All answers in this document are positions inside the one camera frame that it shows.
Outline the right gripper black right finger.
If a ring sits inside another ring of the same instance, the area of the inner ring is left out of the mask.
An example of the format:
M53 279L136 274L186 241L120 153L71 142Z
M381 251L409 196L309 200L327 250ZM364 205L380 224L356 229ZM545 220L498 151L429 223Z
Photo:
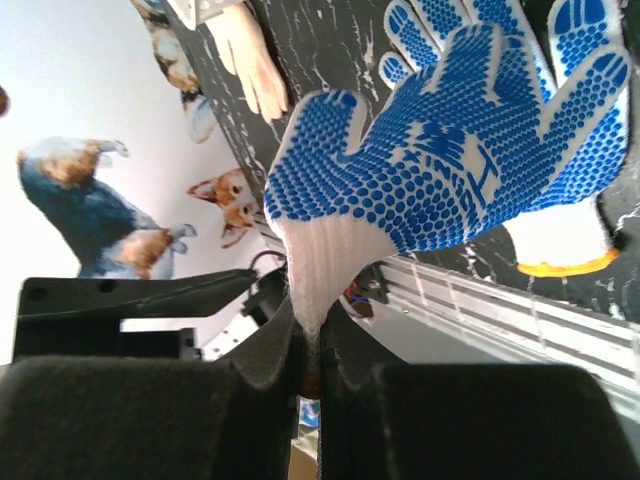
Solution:
M560 364L410 364L331 308L321 331L326 479L619 479L623 432Z

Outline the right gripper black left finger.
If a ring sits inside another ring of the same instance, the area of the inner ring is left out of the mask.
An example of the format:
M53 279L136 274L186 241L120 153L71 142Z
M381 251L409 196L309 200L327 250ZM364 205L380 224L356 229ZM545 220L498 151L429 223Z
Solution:
M284 479L299 357L283 303L213 362L23 358L1 381L1 475Z

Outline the blue dotted glove front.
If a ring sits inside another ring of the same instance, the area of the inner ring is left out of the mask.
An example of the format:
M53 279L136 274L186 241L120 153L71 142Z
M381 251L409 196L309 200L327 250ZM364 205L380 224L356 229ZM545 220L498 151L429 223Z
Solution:
M320 396L320 331L362 269L516 217L571 162L631 72L625 48L603 46L545 100L530 45L473 24L454 30L436 68L406 77L373 120L356 93L306 95L264 192L307 342L301 394Z

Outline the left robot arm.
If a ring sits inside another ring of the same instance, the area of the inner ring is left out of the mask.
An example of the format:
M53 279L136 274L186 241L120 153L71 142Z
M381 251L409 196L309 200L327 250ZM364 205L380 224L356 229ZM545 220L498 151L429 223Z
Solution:
M126 320L207 318L236 299L242 314L263 325L284 299L284 273L277 268L264 276L232 269L175 280L29 278L20 293L13 358L194 358L192 327L126 333L121 326Z

